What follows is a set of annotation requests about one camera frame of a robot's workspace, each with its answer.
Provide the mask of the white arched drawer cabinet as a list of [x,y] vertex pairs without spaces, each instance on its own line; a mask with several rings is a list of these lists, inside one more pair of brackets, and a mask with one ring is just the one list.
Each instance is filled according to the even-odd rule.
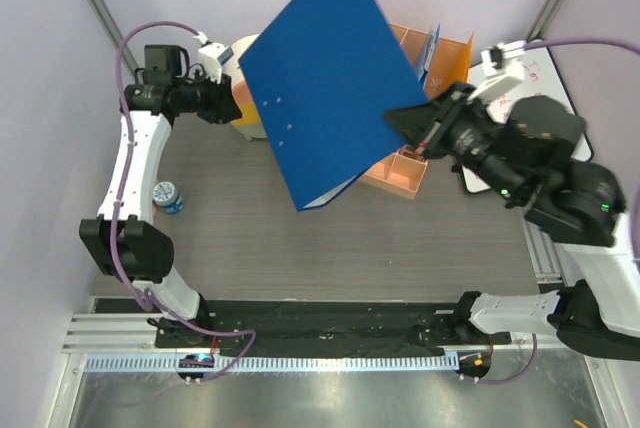
[[223,66],[223,73],[231,78],[233,100],[241,112],[241,117],[232,121],[231,125],[248,141],[267,138],[256,104],[239,63],[240,56],[257,37],[257,34],[253,34],[234,42],[231,45],[233,54]]

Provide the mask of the orange desk file organizer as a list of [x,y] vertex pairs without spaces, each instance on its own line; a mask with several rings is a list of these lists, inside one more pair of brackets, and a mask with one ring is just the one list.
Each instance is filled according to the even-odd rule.
[[[423,32],[397,24],[393,24],[391,29],[414,68],[430,30]],[[375,163],[360,177],[360,181],[388,193],[414,199],[428,166],[423,156],[425,147],[424,143],[417,148],[402,147]]]

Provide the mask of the light blue thin folder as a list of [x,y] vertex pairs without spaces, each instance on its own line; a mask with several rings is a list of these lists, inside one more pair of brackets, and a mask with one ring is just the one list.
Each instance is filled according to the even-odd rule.
[[432,27],[427,34],[426,40],[414,62],[414,72],[418,79],[419,85],[423,90],[426,89],[427,78],[431,70],[433,59],[435,57],[437,45],[440,38],[441,25]]

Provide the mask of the blue ring binder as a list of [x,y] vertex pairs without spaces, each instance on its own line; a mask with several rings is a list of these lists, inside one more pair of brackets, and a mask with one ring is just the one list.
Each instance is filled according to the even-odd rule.
[[375,0],[291,0],[239,65],[298,211],[398,150],[385,112],[427,100]]

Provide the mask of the orange folder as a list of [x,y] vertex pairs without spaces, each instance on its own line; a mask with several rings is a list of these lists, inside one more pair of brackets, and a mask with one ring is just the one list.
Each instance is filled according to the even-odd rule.
[[426,79],[425,93],[435,98],[453,82],[466,82],[471,67],[474,34],[466,42],[441,37]]

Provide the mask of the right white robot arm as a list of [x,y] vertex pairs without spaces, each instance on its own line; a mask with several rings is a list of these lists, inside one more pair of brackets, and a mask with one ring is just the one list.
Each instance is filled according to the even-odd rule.
[[586,127],[581,117],[534,95],[499,123],[462,82],[384,117],[425,158],[452,157],[507,208],[521,208],[580,272],[573,285],[538,295],[465,292],[448,333],[464,344],[503,332],[546,335],[593,358],[638,359],[639,215],[609,169],[574,158]]

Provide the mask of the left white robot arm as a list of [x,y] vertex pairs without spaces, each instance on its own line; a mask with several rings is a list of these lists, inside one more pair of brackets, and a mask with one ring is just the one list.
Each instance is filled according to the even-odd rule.
[[195,63],[177,45],[148,45],[144,55],[145,67],[121,91],[119,148],[107,193],[96,216],[81,221],[79,236],[104,275],[121,282],[144,310],[159,308],[180,321],[179,336],[200,347],[211,339],[213,323],[202,295],[174,266],[172,240],[153,225],[152,195],[180,115],[217,125],[240,118],[223,69],[233,50],[207,42]]

